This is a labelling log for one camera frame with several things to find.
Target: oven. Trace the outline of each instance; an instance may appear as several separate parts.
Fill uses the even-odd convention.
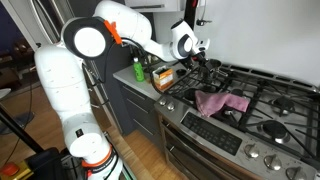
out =
[[[320,91],[253,69],[220,70],[203,79],[193,69],[155,103],[167,162],[190,179],[319,179]],[[248,107],[206,116],[195,90],[232,94]]]
[[[234,167],[236,165],[232,167],[230,163],[225,162],[226,160],[210,155],[166,120],[161,122],[161,131],[167,162],[189,179],[258,179],[244,169],[236,171],[237,168]]]

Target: white cabinet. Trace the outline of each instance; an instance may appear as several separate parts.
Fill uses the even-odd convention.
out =
[[[183,11],[186,0],[125,0],[125,4],[139,12],[174,12]]]

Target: stove knob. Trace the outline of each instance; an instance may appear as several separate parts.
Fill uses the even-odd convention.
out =
[[[270,155],[264,158],[264,163],[271,170],[278,171],[281,169],[282,163],[277,155]]]
[[[249,144],[244,147],[244,152],[249,158],[256,158],[259,156],[259,149],[255,144]]]
[[[159,104],[160,104],[161,106],[166,105],[166,103],[167,103],[167,99],[166,99],[166,98],[162,98],[162,99],[159,101]]]
[[[303,172],[301,167],[288,168],[286,170],[286,174],[290,180],[305,180],[305,179],[307,179],[307,175],[305,172]]]
[[[168,106],[167,106],[168,110],[169,111],[173,111],[174,110],[174,104],[173,102],[169,103]]]

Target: stove burner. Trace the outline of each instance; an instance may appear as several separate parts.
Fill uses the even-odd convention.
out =
[[[290,135],[286,127],[275,120],[267,120],[263,125],[257,127],[259,131],[263,131],[269,138],[274,139],[277,143],[283,144],[290,140]]]
[[[280,115],[287,115],[290,113],[289,111],[294,111],[294,103],[286,97],[280,97],[276,100],[271,100],[270,102],[275,106],[273,110],[277,113],[280,113]]]
[[[242,91],[241,89],[233,89],[233,90],[231,91],[231,94],[234,94],[234,95],[236,95],[236,96],[242,97],[242,96],[243,96],[243,91]]]
[[[196,90],[198,90],[198,89],[196,89],[196,88],[187,89],[186,91],[184,91],[183,97],[189,101],[195,101],[196,100],[196,95],[195,95]]]
[[[203,91],[203,92],[208,92],[208,93],[215,93],[216,92],[216,87],[214,87],[214,86],[203,86],[202,88],[201,88],[201,90]]]

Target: bottle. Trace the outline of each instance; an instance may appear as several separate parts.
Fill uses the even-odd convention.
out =
[[[139,82],[144,81],[144,75],[143,75],[141,63],[138,61],[137,57],[134,57],[133,60],[134,60],[133,68],[136,74],[136,80]]]

